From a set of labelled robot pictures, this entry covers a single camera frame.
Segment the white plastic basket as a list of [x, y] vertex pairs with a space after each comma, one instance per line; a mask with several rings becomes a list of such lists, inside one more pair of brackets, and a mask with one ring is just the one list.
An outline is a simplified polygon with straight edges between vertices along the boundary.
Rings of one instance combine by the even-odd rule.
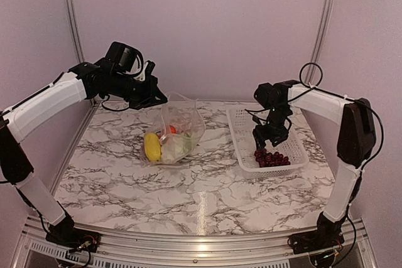
[[267, 152], [272, 154], [278, 152], [286, 156], [290, 162], [289, 165], [260, 167], [254, 155], [257, 150], [253, 136], [256, 123], [252, 120], [252, 116], [244, 110], [243, 105], [227, 109], [226, 114], [237, 161], [246, 179], [288, 176], [310, 162], [296, 131], [290, 129], [286, 141], [273, 146], [271, 141], [267, 140], [265, 145]]

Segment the purple grape bunch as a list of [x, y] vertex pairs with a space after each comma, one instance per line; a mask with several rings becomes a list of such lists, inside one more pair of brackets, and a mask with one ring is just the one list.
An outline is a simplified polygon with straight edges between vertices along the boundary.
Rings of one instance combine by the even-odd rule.
[[254, 152], [254, 158], [260, 168], [287, 166], [291, 164], [288, 156], [278, 151], [273, 153], [268, 152], [265, 148], [257, 149]]

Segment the orange pumpkin toy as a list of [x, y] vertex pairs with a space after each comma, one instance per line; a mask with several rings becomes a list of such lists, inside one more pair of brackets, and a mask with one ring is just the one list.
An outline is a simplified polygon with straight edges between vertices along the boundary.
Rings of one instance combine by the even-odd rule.
[[170, 132], [171, 132], [172, 134], [176, 134], [176, 133], [177, 133], [177, 130], [176, 130], [175, 127], [173, 127], [173, 126], [169, 126], [169, 130], [170, 130]]

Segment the clear zip top bag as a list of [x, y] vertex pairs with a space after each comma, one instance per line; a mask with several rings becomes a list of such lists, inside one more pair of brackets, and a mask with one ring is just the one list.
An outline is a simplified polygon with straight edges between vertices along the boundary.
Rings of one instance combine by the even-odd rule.
[[151, 127], [145, 131], [143, 136], [141, 159], [148, 166], [178, 166], [191, 153], [175, 164], [163, 164], [161, 160], [152, 162], [146, 157], [144, 151], [144, 137], [147, 133], [155, 133], [160, 139], [160, 144], [163, 136], [171, 134], [169, 126], [175, 127], [176, 134], [189, 133], [197, 140], [197, 144], [205, 133], [205, 122], [197, 109], [196, 100], [189, 99], [176, 92], [167, 93], [167, 98], [168, 102], [161, 106]]

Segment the yellow lemon toy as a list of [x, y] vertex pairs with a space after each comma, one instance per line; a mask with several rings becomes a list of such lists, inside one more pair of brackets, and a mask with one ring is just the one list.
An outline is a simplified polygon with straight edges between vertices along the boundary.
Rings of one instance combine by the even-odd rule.
[[155, 133], [147, 133], [144, 137], [144, 151], [146, 157], [152, 161], [161, 159], [160, 139]]

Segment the white cauliflower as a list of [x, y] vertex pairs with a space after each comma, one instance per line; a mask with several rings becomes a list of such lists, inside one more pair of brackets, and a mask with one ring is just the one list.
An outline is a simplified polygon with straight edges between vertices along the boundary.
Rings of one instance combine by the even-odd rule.
[[161, 162], [175, 164], [188, 156], [196, 144], [197, 140], [186, 132], [163, 136], [161, 138]]

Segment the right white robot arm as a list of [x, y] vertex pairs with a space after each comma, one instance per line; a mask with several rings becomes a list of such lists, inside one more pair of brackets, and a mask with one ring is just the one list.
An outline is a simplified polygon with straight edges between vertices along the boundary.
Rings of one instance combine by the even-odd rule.
[[254, 99], [269, 112], [265, 122], [257, 122], [253, 129], [257, 150], [265, 148], [267, 141], [276, 147], [287, 140], [289, 129], [285, 122], [294, 107], [317, 114], [339, 126], [338, 168], [330, 198], [319, 214], [316, 229], [291, 235], [288, 245], [294, 254], [302, 254], [343, 243], [341, 227], [359, 191], [364, 165], [369, 162], [376, 144], [370, 102], [309, 87], [296, 80], [273, 85], [263, 83], [254, 92]]

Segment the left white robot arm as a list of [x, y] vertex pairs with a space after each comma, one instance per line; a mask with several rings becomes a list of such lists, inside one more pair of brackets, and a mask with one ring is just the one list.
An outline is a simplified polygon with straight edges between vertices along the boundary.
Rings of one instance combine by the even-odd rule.
[[158, 79], [151, 74], [154, 66], [153, 62], [146, 62], [142, 71], [129, 75], [122, 68], [114, 70], [113, 63], [84, 62], [1, 113], [1, 171], [26, 204], [47, 220], [48, 241], [76, 248], [86, 240], [95, 239], [96, 234], [75, 228], [72, 217], [35, 176], [21, 142], [67, 107], [96, 96], [120, 97], [134, 110], [166, 103]]

